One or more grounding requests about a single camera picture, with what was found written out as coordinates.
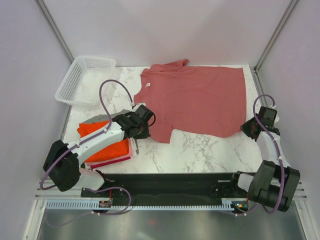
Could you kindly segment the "dusty pink t-shirt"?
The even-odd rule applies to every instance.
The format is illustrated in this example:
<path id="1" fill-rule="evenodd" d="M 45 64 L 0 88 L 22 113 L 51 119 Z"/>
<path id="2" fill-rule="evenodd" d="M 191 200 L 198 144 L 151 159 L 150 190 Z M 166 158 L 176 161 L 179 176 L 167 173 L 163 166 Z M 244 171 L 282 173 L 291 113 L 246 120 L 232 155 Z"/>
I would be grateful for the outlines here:
<path id="1" fill-rule="evenodd" d="M 155 113 L 151 137 L 169 143 L 173 130 L 219 138 L 238 133 L 247 115 L 243 69 L 188 63 L 182 59 L 142 71 L 134 102 Z"/>

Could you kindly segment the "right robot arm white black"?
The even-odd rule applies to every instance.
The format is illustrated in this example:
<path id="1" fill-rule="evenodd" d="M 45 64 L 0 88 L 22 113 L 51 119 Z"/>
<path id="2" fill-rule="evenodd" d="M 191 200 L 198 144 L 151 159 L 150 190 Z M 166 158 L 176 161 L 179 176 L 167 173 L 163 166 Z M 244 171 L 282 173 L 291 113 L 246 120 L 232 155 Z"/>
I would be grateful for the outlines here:
<path id="1" fill-rule="evenodd" d="M 276 117 L 275 109 L 262 106 L 255 117 L 241 126 L 243 133 L 257 143 L 262 163 L 254 174 L 241 171 L 234 173 L 229 191 L 235 197 L 246 192 L 250 201 L 286 212 L 301 175 L 289 166 L 283 155 L 280 131 L 274 127 Z"/>

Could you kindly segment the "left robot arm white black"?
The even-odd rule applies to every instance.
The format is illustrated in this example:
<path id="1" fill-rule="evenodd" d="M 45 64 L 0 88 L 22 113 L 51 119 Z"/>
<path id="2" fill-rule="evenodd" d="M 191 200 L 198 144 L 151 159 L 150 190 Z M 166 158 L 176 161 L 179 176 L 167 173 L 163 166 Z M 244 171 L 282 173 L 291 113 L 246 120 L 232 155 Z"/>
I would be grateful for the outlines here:
<path id="1" fill-rule="evenodd" d="M 125 139 L 147 139 L 149 127 L 156 122 L 156 115 L 144 105 L 135 111 L 119 114 L 98 130 L 71 143 L 55 141 L 43 165 L 45 177 L 53 187 L 66 192 L 73 187 L 90 189 L 99 197 L 106 196 L 110 185 L 102 173 L 82 168 L 91 156 L 106 147 Z"/>

